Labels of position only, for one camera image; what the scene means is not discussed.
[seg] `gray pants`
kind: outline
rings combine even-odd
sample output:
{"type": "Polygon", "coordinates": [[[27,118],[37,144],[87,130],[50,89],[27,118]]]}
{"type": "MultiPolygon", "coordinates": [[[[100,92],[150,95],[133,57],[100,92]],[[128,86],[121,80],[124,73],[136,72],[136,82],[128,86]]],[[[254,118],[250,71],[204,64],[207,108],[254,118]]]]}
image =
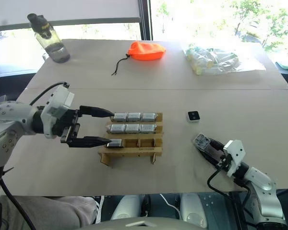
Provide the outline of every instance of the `gray pants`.
{"type": "MultiPolygon", "coordinates": [[[[37,230],[74,230],[90,225],[96,218],[97,206],[91,197],[15,196],[37,230]]],[[[7,196],[0,196],[2,218],[10,230],[29,230],[22,215],[7,196]]]]}

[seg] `orange bag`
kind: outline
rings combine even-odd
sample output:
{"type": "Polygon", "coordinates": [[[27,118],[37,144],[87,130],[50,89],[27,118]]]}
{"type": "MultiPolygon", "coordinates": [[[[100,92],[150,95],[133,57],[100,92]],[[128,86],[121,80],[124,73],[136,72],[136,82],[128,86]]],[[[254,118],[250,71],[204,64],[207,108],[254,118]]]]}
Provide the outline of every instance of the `orange bag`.
{"type": "Polygon", "coordinates": [[[133,42],[126,58],[122,58],[116,63],[116,69],[111,75],[116,75],[117,69],[119,67],[119,62],[122,60],[127,60],[129,57],[132,57],[140,61],[152,61],[162,58],[165,53],[165,48],[159,44],[155,43],[144,43],[144,42],[133,42]]]}

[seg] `battery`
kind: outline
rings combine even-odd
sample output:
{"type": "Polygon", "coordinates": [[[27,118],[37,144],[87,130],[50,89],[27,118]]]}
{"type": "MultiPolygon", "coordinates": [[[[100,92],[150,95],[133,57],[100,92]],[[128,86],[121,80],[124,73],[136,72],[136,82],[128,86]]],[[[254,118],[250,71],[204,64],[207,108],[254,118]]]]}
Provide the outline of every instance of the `battery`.
{"type": "Polygon", "coordinates": [[[140,124],[127,124],[126,133],[140,133],[141,125],[140,124]]]}
{"type": "Polygon", "coordinates": [[[156,125],[141,125],[141,133],[155,133],[156,132],[156,125]]]}
{"type": "Polygon", "coordinates": [[[128,113],[127,121],[128,122],[137,122],[141,120],[141,113],[128,113]]]}
{"type": "Polygon", "coordinates": [[[156,113],[143,113],[142,121],[154,122],[156,121],[156,117],[157,117],[156,113]]]}
{"type": "Polygon", "coordinates": [[[125,124],[113,124],[110,125],[111,134],[123,134],[125,133],[126,125],[125,124]]]}
{"type": "Polygon", "coordinates": [[[127,113],[115,113],[112,120],[117,122],[127,121],[127,113]]]}
{"type": "Polygon", "coordinates": [[[107,148],[123,148],[122,139],[110,139],[111,142],[107,144],[107,148]]]}

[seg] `table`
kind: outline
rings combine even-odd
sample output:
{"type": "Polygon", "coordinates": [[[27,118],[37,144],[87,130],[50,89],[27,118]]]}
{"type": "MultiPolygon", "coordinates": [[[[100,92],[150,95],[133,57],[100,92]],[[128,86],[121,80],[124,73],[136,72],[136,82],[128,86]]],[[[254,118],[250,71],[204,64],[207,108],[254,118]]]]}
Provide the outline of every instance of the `table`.
{"type": "MultiPolygon", "coordinates": [[[[186,68],[188,62],[176,44],[162,43],[168,51],[159,63],[161,67],[157,68],[164,75],[155,76],[153,72],[142,79],[142,75],[133,74],[127,68],[138,68],[141,74],[144,74],[144,69],[129,66],[128,60],[120,66],[117,76],[108,76],[121,57],[123,50],[120,47],[129,43],[66,41],[74,60],[63,65],[47,60],[18,100],[28,103],[50,84],[65,80],[71,84],[70,91],[75,94],[73,109],[83,104],[117,112],[163,112],[162,157],[157,158],[155,165],[145,157],[119,158],[113,161],[111,168],[99,162],[98,148],[68,148],[60,144],[59,139],[46,139],[41,134],[22,137],[5,167],[15,166],[4,176],[12,194],[96,196],[207,192],[210,189],[206,180],[214,168],[191,143],[191,139],[200,132],[223,143],[230,139],[242,140],[246,150],[245,162],[268,173],[276,180],[278,188],[288,188],[288,85],[265,54],[262,53],[260,58],[266,72],[232,73],[214,76],[216,81],[212,81],[212,77],[209,80],[205,79],[206,76],[195,76],[191,68],[186,68]],[[101,50],[102,44],[104,51],[108,49],[109,52],[99,54],[91,64],[87,56],[95,54],[87,50],[91,47],[101,50]],[[112,48],[115,46],[118,51],[114,52],[112,48]],[[106,56],[113,60],[114,65],[102,65],[100,60],[106,56]],[[170,67],[172,72],[166,70],[167,62],[176,63],[170,67]],[[76,70],[72,66],[79,71],[77,75],[74,75],[76,70]],[[180,81],[175,74],[179,71],[183,72],[180,81]],[[192,110],[200,113],[198,124],[186,122],[185,113],[192,110]]],[[[43,105],[50,94],[36,105],[43,105]]],[[[79,136],[102,136],[107,121],[108,118],[81,118],[79,136]]],[[[240,190],[224,174],[218,175],[213,184],[222,191],[240,190]]]]}

